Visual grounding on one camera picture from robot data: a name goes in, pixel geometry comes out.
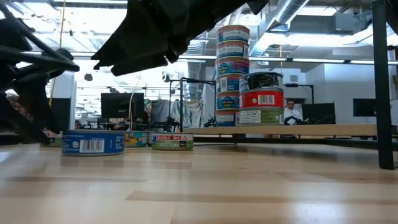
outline person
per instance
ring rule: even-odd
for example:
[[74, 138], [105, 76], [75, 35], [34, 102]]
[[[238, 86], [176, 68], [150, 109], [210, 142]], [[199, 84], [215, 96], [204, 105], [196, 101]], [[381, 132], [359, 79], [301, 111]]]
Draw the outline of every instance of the person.
[[[303, 121], [303, 116], [301, 115], [301, 113], [298, 110], [294, 109], [294, 104], [295, 102], [293, 100], [287, 100], [286, 101], [286, 108], [285, 108], [285, 121], [287, 118], [290, 117], [294, 117], [296, 119], [299, 119], [301, 121]], [[289, 125], [295, 125], [297, 124], [297, 121], [295, 119], [288, 119], [287, 122], [285, 122], [285, 124], [289, 124]]]

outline wooden floor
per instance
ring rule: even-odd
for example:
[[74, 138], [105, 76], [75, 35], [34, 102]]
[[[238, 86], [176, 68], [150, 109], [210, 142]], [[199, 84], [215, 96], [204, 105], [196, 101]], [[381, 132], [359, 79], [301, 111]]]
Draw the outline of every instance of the wooden floor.
[[377, 151], [333, 146], [0, 147], [0, 223], [398, 223], [398, 172]]

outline black monitor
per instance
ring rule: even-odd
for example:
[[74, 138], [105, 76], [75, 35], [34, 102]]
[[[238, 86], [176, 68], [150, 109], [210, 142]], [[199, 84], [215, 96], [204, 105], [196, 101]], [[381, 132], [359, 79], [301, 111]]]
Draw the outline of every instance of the black monitor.
[[353, 99], [354, 116], [376, 116], [376, 99]]
[[303, 120], [309, 120], [316, 124], [336, 124], [335, 104], [316, 103], [302, 105]]
[[128, 118], [131, 93], [101, 93], [102, 118]]

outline stack of tuna cans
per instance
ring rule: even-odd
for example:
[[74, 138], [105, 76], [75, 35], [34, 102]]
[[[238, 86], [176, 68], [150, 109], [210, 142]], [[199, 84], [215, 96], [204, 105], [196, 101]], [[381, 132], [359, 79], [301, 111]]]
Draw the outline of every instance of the stack of tuna cans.
[[217, 126], [235, 126], [239, 112], [239, 79], [249, 73], [247, 27], [224, 26], [217, 32], [216, 98]]
[[239, 124], [280, 125], [284, 122], [283, 76], [256, 72], [239, 79]]

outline white shirt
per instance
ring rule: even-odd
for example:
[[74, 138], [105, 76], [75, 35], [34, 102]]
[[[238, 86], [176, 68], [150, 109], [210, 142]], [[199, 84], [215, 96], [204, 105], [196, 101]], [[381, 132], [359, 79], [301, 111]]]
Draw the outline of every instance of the white shirt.
[[[285, 119], [290, 117], [290, 116], [293, 116], [293, 117], [295, 117], [297, 119], [303, 120], [303, 116], [301, 115], [301, 113], [298, 110], [295, 110], [295, 109], [290, 110], [290, 109], [285, 108], [284, 116], [285, 116]], [[290, 124], [290, 125], [295, 125], [296, 121], [294, 119], [290, 119], [287, 123]]]

